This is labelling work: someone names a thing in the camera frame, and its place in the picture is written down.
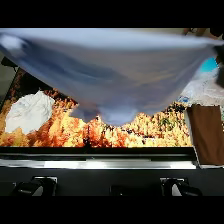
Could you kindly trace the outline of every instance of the brown fabric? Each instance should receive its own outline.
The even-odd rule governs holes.
[[[187,108],[193,144],[201,165],[224,165],[224,134],[219,106]]]

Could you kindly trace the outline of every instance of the black surface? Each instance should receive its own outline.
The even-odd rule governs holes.
[[[58,178],[56,195],[109,195],[110,186],[132,188],[160,187],[165,177],[188,178],[189,185],[199,188],[204,196],[224,196],[224,170],[68,170],[0,168],[0,181],[27,182],[33,176]]]

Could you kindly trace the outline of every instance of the white cloth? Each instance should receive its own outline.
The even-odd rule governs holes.
[[[24,134],[38,131],[51,118],[54,99],[38,91],[14,103],[6,116],[5,132],[21,128]]]
[[[114,29],[0,29],[0,50],[74,98],[72,116],[110,125],[154,114],[178,98],[223,41]]]

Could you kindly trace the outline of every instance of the falling cloth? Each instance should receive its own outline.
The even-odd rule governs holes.
[[[74,98],[71,116],[109,125],[153,115],[178,98],[223,41],[116,29],[0,29],[0,50]]]
[[[21,128],[24,134],[38,131],[51,118],[54,99],[38,91],[20,98],[6,116],[5,132]]]
[[[193,144],[201,165],[224,165],[224,133],[219,106],[187,108]]]

